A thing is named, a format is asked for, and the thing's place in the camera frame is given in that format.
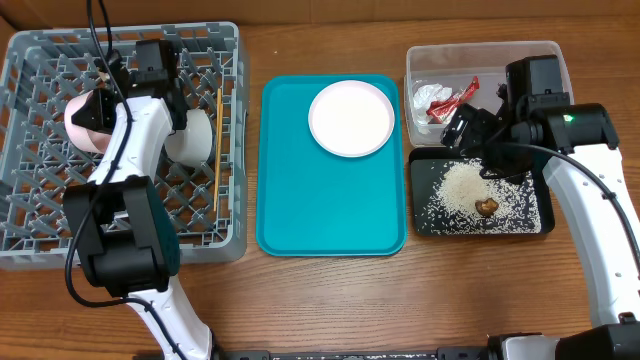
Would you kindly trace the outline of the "small pink plate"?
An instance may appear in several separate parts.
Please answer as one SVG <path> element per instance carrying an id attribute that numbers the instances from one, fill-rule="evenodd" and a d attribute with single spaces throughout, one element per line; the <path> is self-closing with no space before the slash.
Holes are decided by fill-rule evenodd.
<path id="1" fill-rule="evenodd" d="M 84 152 L 103 154 L 108 148 L 111 135 L 95 132 L 72 123 L 72 116 L 86 104 L 92 95 L 93 91 L 90 91 L 69 101 L 64 112 L 64 126 L 69 140 L 76 148 Z"/>

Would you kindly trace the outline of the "white rice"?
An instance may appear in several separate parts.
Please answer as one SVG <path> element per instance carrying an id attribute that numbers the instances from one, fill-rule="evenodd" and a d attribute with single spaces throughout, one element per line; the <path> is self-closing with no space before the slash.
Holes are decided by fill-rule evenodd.
<path id="1" fill-rule="evenodd" d="M 520 183 L 480 177 L 477 159 L 443 160 L 429 167 L 435 180 L 426 186 L 426 203 L 417 207 L 417 231 L 423 235 L 536 234 L 542 231 L 534 182 L 529 174 Z M 479 215 L 475 202 L 493 198 L 499 209 Z"/>

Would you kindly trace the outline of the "red snack wrapper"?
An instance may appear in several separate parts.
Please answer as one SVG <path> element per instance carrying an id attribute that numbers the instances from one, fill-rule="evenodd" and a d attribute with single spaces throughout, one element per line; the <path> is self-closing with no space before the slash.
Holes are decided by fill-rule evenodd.
<path id="1" fill-rule="evenodd" d="M 469 100 L 479 88 L 479 79 L 477 76 L 474 76 L 466 88 L 452 93 L 445 100 L 433 101 L 426 111 L 429 124 L 448 123 L 456 109 Z"/>

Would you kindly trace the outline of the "grey-green bowl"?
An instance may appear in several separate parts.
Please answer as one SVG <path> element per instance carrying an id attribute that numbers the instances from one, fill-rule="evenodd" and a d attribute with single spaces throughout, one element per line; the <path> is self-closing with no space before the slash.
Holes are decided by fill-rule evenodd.
<path id="1" fill-rule="evenodd" d="M 216 131 L 204 110 L 191 109 L 186 115 L 185 129 L 168 136 L 164 148 L 171 161 L 198 168 L 215 157 Z"/>

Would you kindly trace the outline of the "wooden chopstick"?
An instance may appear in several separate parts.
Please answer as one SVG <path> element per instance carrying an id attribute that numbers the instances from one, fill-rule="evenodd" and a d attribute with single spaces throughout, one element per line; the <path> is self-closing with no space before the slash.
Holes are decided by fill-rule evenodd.
<path id="1" fill-rule="evenodd" d="M 222 101 L 222 87 L 217 90 L 216 97 L 216 155 L 221 152 L 222 144 L 222 121 L 223 121 L 223 101 Z"/>
<path id="2" fill-rule="evenodd" d="M 214 168 L 214 188 L 213 188 L 213 208 L 217 213 L 218 209 L 218 194 L 219 194 L 219 180 L 220 180 L 220 159 L 221 159 L 221 143 L 216 145 L 216 158 Z"/>

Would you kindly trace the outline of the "large white plate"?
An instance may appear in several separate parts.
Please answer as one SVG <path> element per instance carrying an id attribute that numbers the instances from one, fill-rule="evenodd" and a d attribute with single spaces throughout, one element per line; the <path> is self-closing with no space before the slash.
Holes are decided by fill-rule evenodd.
<path id="1" fill-rule="evenodd" d="M 395 110 L 376 86 L 343 80 L 322 89 L 308 112 L 314 140 L 326 151 L 358 158 L 380 150 L 395 127 Z"/>

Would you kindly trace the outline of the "brown food chunk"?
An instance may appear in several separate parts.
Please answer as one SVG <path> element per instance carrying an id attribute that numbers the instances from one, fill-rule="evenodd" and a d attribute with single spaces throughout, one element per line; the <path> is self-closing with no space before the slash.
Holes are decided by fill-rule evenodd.
<path id="1" fill-rule="evenodd" d="M 475 202 L 475 209 L 479 215 L 488 218 L 493 216 L 499 209 L 499 203 L 493 198 L 487 198 L 483 201 L 478 200 Z"/>

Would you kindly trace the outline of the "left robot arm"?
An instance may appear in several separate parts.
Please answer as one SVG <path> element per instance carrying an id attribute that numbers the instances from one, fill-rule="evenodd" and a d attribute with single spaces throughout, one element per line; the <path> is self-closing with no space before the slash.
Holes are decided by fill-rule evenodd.
<path id="1" fill-rule="evenodd" d="M 65 267 L 80 263 L 110 298 L 83 298 L 71 272 L 67 290 L 85 307 L 130 306 L 167 359 L 210 359 L 214 336 L 180 284 L 179 240 L 154 179 L 162 156 L 193 169 L 209 165 L 221 133 L 204 110 L 187 104 L 170 41 L 138 41 L 135 70 L 111 44 L 96 50 L 105 85 L 72 98 L 64 112 L 72 144 L 102 156 L 86 183 L 64 191 L 72 233 Z"/>

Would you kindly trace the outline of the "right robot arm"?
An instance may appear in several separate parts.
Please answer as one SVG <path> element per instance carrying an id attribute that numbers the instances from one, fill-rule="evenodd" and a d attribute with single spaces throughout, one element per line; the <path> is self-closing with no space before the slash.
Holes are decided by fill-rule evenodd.
<path id="1" fill-rule="evenodd" d="M 639 356 L 639 218 L 619 137 L 606 109 L 574 105 L 554 55 L 505 68 L 496 114 L 462 104 L 443 145 L 482 161 L 482 177 L 540 174 L 567 221 L 588 288 L 591 329 L 568 337 L 490 337 L 485 359 L 636 359 Z"/>

